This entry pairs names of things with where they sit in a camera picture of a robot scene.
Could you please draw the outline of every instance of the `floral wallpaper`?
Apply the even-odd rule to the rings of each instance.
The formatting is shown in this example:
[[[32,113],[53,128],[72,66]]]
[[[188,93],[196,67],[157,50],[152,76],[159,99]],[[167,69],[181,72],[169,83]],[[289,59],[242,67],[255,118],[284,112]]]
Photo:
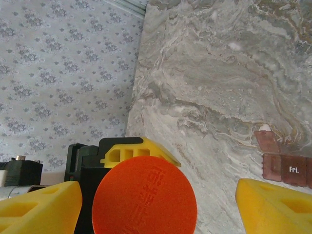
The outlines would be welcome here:
[[[0,0],[0,161],[64,170],[124,136],[143,23],[102,0]]]

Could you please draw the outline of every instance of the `orange plastic cover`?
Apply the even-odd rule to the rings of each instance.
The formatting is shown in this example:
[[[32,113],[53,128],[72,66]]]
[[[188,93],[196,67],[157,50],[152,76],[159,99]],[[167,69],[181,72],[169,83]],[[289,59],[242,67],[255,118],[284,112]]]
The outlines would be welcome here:
[[[112,168],[92,207],[95,234],[193,234],[196,219],[196,199],[186,176],[153,156]]]

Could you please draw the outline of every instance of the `yellow foam block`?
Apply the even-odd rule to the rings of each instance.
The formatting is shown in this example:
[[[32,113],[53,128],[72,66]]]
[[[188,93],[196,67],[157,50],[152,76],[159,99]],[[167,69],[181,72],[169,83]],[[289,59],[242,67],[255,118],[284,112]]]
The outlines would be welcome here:
[[[312,195],[240,179],[236,202],[247,234],[312,234]]]
[[[167,160],[177,167],[181,166],[181,163],[161,144],[146,137],[142,137],[142,139],[143,143],[141,144],[114,145],[100,162],[104,163],[105,168],[113,168],[120,162],[136,156],[156,156]]]
[[[0,234],[73,234],[81,205],[76,181],[0,201]]]

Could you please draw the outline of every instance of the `gray marble surface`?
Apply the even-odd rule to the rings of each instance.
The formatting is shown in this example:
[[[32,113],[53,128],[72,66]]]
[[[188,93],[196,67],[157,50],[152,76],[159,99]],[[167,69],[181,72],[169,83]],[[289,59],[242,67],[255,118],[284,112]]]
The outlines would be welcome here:
[[[181,161],[197,198],[196,234],[245,233],[235,189],[240,178],[263,180],[253,136],[263,123],[283,152],[310,156],[311,8],[310,0],[148,4],[127,135],[158,141]]]

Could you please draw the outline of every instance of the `cutout hole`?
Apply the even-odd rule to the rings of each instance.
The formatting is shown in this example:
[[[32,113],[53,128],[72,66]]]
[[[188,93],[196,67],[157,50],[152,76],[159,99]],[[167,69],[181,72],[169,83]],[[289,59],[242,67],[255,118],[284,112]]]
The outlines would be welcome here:
[[[13,203],[0,211],[0,217],[22,217],[37,205],[37,202]]]
[[[271,188],[270,186],[267,186],[264,184],[261,184],[260,187],[261,187],[261,189],[266,190],[266,191],[276,191],[276,189]]]
[[[43,194],[53,194],[58,190],[59,190],[59,188],[52,188],[52,189],[47,189],[46,191],[43,191],[42,193]]]
[[[109,160],[111,162],[120,162],[120,150],[113,150],[109,154]]]
[[[7,229],[8,227],[10,227],[9,224],[1,224],[0,225],[0,233],[2,233],[5,229]]]
[[[133,158],[133,150],[125,150],[125,160]]]
[[[295,213],[312,213],[312,202],[310,201],[299,199],[283,199],[281,201]]]
[[[137,151],[137,156],[150,156],[150,150],[149,149],[139,149]]]

